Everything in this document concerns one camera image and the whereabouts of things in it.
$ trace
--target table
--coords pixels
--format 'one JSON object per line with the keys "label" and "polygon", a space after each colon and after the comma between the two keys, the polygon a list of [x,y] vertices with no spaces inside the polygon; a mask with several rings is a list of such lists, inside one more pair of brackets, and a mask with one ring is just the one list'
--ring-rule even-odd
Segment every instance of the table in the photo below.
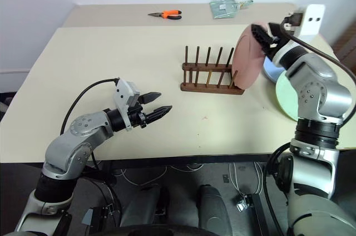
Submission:
{"label": "table", "polygon": [[[214,159],[216,155],[273,152],[294,137],[296,122],[282,112],[274,84],[262,73],[241,96],[180,90],[186,45],[190,48],[189,61],[195,60],[196,46],[200,46],[200,61],[205,60],[211,46],[211,62],[216,61],[222,46],[224,62],[246,26],[59,28],[0,124],[1,162],[44,161],[47,146],[59,135],[63,118],[77,95],[93,82],[118,76],[134,82],[142,94],[162,93],[156,101],[145,105],[145,112],[162,105],[173,108],[144,129],[116,133],[95,150],[97,160],[195,155]],[[332,55],[322,37],[317,36],[312,45]],[[335,71],[340,83],[355,98],[351,80],[340,69]],[[200,78],[203,81],[206,75],[200,73]],[[212,77],[210,82],[214,81],[217,78]],[[114,92],[111,83],[91,89],[73,110],[68,124],[82,114],[114,108]],[[356,118],[341,129],[341,149],[356,147],[355,129]]]}
{"label": "table", "polygon": [[[178,9],[182,19],[177,22],[148,16],[148,13]],[[204,4],[132,4],[76,6],[63,27],[117,26],[221,26],[249,24],[255,21],[281,22],[296,6],[292,3],[254,3],[240,10],[235,18],[213,19],[208,3]]]}

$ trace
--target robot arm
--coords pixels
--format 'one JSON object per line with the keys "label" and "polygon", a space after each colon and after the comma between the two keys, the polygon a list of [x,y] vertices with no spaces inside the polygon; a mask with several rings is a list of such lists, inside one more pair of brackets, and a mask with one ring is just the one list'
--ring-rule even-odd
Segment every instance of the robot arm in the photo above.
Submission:
{"label": "robot arm", "polygon": [[335,72],[315,53],[285,37],[287,23],[294,37],[309,42],[318,34],[324,6],[309,5],[286,17],[282,26],[269,24],[273,37],[253,25],[253,35],[298,95],[298,124],[285,156],[272,170],[288,197],[288,235],[355,235],[356,222],[330,201],[334,193],[339,130],[352,98]]}
{"label": "robot arm", "polygon": [[114,94],[117,109],[76,118],[65,133],[50,143],[37,187],[28,198],[16,231],[61,235],[69,226],[66,210],[91,153],[114,131],[129,131],[139,125],[143,128],[168,113],[172,106],[160,107],[148,115],[142,112],[141,104],[160,95],[150,92],[140,96],[134,83],[120,79]]}

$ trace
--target floor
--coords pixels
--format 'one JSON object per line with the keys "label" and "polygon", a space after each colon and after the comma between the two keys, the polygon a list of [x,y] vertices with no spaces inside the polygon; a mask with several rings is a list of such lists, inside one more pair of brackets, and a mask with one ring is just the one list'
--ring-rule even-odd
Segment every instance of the floor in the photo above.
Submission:
{"label": "floor", "polygon": [[[351,215],[356,217],[356,175],[347,174],[355,172],[354,161],[356,151],[349,151],[340,155],[338,166],[336,201]],[[165,168],[129,169],[126,176],[134,182],[143,183],[160,175]],[[252,162],[236,163],[240,189],[245,193],[255,191],[258,183]],[[29,193],[36,186],[40,173],[39,168],[24,164],[1,164],[1,235],[11,232],[21,215]],[[201,184],[210,184],[216,187],[222,195],[229,213],[234,235],[252,235],[253,223],[249,211],[238,212],[234,198],[237,192],[231,182],[225,183],[223,175],[228,174],[228,164],[206,164],[193,173],[183,173],[168,167],[167,173],[156,183],[168,187],[170,191],[169,223],[197,226],[197,208],[195,198]],[[109,198],[109,193],[102,185]],[[114,186],[122,205],[125,208],[140,187],[128,183],[122,176],[117,177]],[[272,178],[268,178],[268,190],[276,216],[281,227],[286,231],[286,200],[277,189]],[[271,235],[275,235],[275,228],[269,217],[263,192],[261,201],[265,210],[266,219]],[[74,199],[70,208],[73,221],[69,235],[84,235],[86,226],[81,220],[90,207],[104,205],[100,191],[89,181],[80,179],[75,190]]]}

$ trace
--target pliers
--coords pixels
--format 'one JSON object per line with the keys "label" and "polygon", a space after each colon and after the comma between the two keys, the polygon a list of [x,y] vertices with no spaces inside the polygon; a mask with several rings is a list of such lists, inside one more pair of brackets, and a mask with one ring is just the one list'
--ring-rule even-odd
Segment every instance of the pliers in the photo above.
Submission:
{"label": "pliers", "polygon": [[179,20],[182,18],[180,15],[171,16],[170,14],[181,14],[181,13],[182,13],[181,11],[178,11],[177,9],[173,9],[172,11],[149,13],[149,16],[162,17],[164,19],[171,19],[171,20]]}

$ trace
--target white cable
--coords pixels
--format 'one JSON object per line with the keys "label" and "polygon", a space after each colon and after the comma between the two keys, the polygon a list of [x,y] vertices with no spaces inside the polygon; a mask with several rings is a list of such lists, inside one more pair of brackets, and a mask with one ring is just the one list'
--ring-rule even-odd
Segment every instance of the white cable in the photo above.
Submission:
{"label": "white cable", "polygon": [[199,169],[201,169],[202,167],[204,166],[204,164],[201,164],[198,168],[191,168],[189,167],[188,165],[186,166],[187,168],[189,168],[189,170],[183,170],[183,169],[179,169],[179,168],[176,168],[175,166],[170,166],[170,168],[173,168],[177,171],[180,171],[180,172],[185,172],[185,173],[190,173],[190,172],[195,172],[195,171],[198,171]]}
{"label": "white cable", "polygon": [[[122,171],[122,170],[121,170]],[[123,171],[123,173],[126,172],[126,169]],[[114,174],[113,174],[114,175]],[[114,175],[114,176],[122,176],[122,173],[121,174],[118,174],[118,175]]]}
{"label": "white cable", "polygon": [[[261,171],[261,180],[263,179],[263,171],[262,171],[262,168],[261,168],[261,166],[260,166],[260,164],[258,163],[258,162],[256,162],[257,163],[257,166],[258,166],[258,168],[260,169],[260,171]],[[261,181],[261,189],[260,189],[260,191],[258,192],[258,194],[261,194],[261,192],[262,192],[262,181]]]}
{"label": "white cable", "polygon": [[240,190],[240,188],[239,188],[239,184],[238,184],[238,173],[237,173],[237,171],[236,171],[236,165],[235,165],[235,163],[234,163],[234,170],[235,170],[236,187],[237,187],[238,191],[239,191],[242,195],[245,195],[245,194]]}
{"label": "white cable", "polygon": [[158,177],[156,177],[156,178],[154,178],[154,179],[151,179],[151,180],[149,180],[149,181],[147,181],[147,182],[145,182],[145,183],[139,184],[139,183],[134,183],[133,181],[131,181],[130,179],[128,179],[127,176],[125,175],[125,171],[123,171],[123,170],[121,169],[121,173],[122,173],[123,178],[126,179],[127,182],[129,182],[129,183],[131,183],[132,185],[135,185],[135,186],[144,186],[144,185],[147,185],[147,184],[149,184],[149,183],[151,183],[151,182],[153,182],[153,181],[155,181],[155,180],[157,180],[157,179],[163,177],[163,176],[166,174],[166,172],[167,172],[167,166],[165,167],[165,171],[164,171],[161,175],[159,175]]}
{"label": "white cable", "polygon": [[235,184],[234,184],[233,179],[231,178],[231,170],[230,170],[230,165],[231,165],[231,163],[229,163],[229,175],[230,175],[230,180],[231,180],[231,183],[233,184],[233,186],[235,187],[235,189],[239,192],[239,194],[241,194],[241,195],[242,195],[242,197],[244,198],[245,204],[247,205],[246,198],[245,198],[245,194],[244,194],[244,193],[240,190],[240,188],[239,188],[239,184],[238,184],[238,175],[237,175],[237,173],[236,173],[236,165],[235,165],[235,163],[234,163],[236,186],[235,186]]}
{"label": "white cable", "polygon": [[235,185],[235,183],[234,183],[234,181],[233,181],[233,178],[232,178],[231,176],[232,176],[232,174],[231,174],[231,163],[229,163],[229,178],[230,178],[231,183],[232,183],[232,185],[234,186],[234,188],[235,188],[239,193],[241,193],[240,190],[239,190],[239,188]]}
{"label": "white cable", "polygon": [[260,174],[258,173],[258,169],[257,169],[257,166],[256,166],[256,162],[254,162],[254,166],[255,166],[255,170],[256,170],[256,174],[257,174],[257,180],[258,180],[257,189],[256,189],[256,191],[255,191],[255,194],[258,194],[258,193],[259,193],[259,190],[260,190]]}
{"label": "white cable", "polygon": [[106,186],[107,190],[108,190],[108,191],[109,191],[109,193],[110,193],[110,196],[111,196],[112,202],[113,202],[113,203],[115,203],[115,200],[113,199],[113,195],[112,195],[111,190],[109,189],[109,186],[108,186],[108,185],[105,185],[105,186]]}
{"label": "white cable", "polygon": [[192,172],[195,172],[195,171],[198,171],[199,169],[201,169],[203,166],[204,166],[204,164],[201,164],[197,168],[191,168],[190,166],[187,165],[187,168],[189,168]]}

